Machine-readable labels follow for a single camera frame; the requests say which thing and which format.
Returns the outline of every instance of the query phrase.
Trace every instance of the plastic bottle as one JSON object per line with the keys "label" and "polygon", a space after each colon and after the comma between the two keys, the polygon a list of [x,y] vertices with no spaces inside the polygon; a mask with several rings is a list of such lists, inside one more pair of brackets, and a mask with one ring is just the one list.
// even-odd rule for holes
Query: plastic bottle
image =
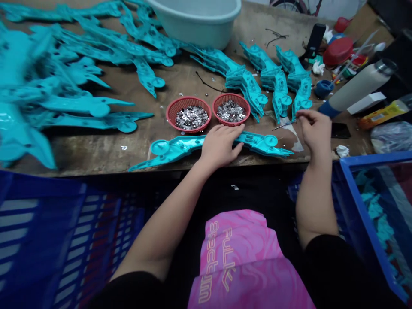
{"label": "plastic bottle", "polygon": [[393,117],[406,114],[412,110],[412,93],[393,101],[387,107],[373,112],[359,121],[362,129],[371,129]]}
{"label": "plastic bottle", "polygon": [[326,101],[319,111],[331,118],[336,117],[384,85],[396,70],[396,64],[389,59],[370,64]]}

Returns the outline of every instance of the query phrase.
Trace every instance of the blue plastic crate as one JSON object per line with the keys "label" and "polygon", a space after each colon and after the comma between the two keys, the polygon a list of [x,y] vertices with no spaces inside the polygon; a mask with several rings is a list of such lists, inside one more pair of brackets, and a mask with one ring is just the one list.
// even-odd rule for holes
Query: blue plastic crate
{"label": "blue plastic crate", "polygon": [[[398,285],[388,255],[379,242],[375,226],[352,173],[365,168],[410,160],[412,160],[412,151],[344,158],[333,164],[332,178],[332,186],[338,192],[337,197],[342,205],[342,212],[355,250],[369,270],[381,274],[391,290],[404,302],[407,296]],[[400,222],[393,222],[393,224],[396,228]]]}
{"label": "blue plastic crate", "polygon": [[142,229],[143,207],[136,194],[0,171],[2,306],[86,307]]}

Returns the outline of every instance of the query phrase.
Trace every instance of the white water bottle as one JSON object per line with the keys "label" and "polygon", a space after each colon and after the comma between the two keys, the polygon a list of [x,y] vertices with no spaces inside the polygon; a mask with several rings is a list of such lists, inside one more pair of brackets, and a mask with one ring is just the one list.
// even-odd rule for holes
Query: white water bottle
{"label": "white water bottle", "polygon": [[326,101],[320,107],[319,112],[331,118],[336,117],[384,85],[397,69],[394,62],[385,58],[368,65]]}

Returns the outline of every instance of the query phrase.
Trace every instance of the bicycle wheel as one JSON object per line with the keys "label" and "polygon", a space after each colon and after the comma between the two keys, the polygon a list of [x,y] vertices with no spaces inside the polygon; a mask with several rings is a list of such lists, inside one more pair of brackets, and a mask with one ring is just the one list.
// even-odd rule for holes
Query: bicycle wheel
{"label": "bicycle wheel", "polygon": [[300,5],[299,0],[274,0],[270,2],[270,5],[292,12],[304,13],[304,9]]}

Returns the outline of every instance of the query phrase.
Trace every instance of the person's right hand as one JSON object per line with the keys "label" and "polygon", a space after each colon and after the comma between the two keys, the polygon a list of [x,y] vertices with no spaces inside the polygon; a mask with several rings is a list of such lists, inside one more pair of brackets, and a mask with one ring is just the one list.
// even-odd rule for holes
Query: person's right hand
{"label": "person's right hand", "polygon": [[317,111],[300,109],[296,117],[302,126],[303,139],[309,146],[312,156],[330,154],[330,139],[332,135],[331,119]]}

